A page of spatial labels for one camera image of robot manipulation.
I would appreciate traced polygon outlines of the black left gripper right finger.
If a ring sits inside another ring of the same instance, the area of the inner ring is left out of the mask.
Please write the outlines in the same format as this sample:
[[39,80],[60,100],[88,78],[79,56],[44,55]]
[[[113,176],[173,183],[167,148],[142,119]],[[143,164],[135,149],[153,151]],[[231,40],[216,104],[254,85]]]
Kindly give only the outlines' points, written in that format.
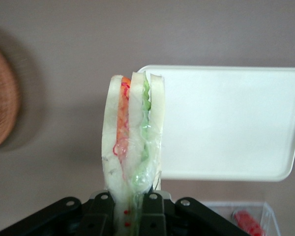
[[144,194],[139,222],[139,236],[172,236],[165,203],[171,203],[170,193],[153,191]]

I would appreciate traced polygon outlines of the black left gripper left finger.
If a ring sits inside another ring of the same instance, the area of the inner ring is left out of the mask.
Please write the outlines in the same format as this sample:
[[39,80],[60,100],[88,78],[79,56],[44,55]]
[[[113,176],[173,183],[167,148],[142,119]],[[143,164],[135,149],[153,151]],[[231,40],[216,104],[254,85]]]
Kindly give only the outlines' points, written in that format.
[[108,190],[91,194],[89,200],[82,205],[82,235],[112,236],[114,207],[115,202]]

